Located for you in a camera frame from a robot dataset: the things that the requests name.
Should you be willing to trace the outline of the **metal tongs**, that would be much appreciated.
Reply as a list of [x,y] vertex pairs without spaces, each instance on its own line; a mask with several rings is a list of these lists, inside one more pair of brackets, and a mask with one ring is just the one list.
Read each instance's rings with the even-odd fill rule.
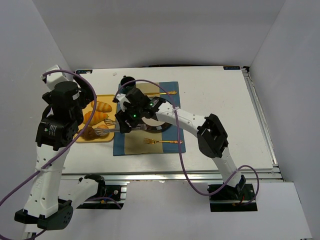
[[130,133],[132,131],[145,131],[147,130],[147,125],[145,123],[140,123],[136,127],[130,126],[125,123],[124,126],[118,123],[117,120],[106,119],[104,120],[106,126],[109,127],[109,133]]

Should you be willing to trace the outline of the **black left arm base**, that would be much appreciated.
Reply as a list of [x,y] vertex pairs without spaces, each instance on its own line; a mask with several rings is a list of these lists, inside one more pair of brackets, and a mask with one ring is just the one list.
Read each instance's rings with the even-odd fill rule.
[[[126,199],[126,185],[107,185],[105,196],[115,200],[123,207]],[[86,210],[119,210],[120,208],[111,200],[99,199],[95,201],[87,201],[80,205],[78,209]]]

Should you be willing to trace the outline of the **round bread bun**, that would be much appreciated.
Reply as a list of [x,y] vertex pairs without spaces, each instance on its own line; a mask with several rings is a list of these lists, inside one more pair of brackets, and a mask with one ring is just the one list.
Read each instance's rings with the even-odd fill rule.
[[98,136],[106,136],[109,134],[109,127],[105,124],[101,124],[94,129],[94,132]]

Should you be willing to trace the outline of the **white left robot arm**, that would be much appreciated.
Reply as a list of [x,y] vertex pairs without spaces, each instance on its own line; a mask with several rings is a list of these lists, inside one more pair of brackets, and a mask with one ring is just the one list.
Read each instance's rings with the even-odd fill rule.
[[58,196],[65,160],[84,121],[83,109],[94,95],[85,81],[77,76],[67,79],[58,65],[48,69],[43,81],[49,92],[42,96],[48,106],[35,139],[37,175],[24,208],[15,213],[14,219],[47,231],[63,230],[76,208],[88,199],[105,195],[106,184],[102,176],[88,174],[69,192]]

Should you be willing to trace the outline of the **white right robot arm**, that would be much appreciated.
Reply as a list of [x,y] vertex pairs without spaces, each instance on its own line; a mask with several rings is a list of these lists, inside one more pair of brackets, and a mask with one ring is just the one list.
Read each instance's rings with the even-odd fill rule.
[[142,118],[168,123],[178,130],[191,133],[197,138],[199,151],[213,160],[222,176],[223,185],[218,191],[232,198],[240,196],[246,179],[231,157],[228,134],[216,115],[189,113],[174,106],[172,100],[148,97],[138,88],[133,88],[126,94],[117,93],[113,102],[120,106],[115,118],[122,134],[131,132],[142,122]]

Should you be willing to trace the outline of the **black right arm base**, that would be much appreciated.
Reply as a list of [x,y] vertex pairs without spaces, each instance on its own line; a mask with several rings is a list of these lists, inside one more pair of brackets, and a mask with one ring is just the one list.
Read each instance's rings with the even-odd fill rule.
[[238,196],[223,189],[209,197],[210,211],[212,213],[257,212],[256,201],[248,203],[254,196],[255,191],[251,183],[246,184]]

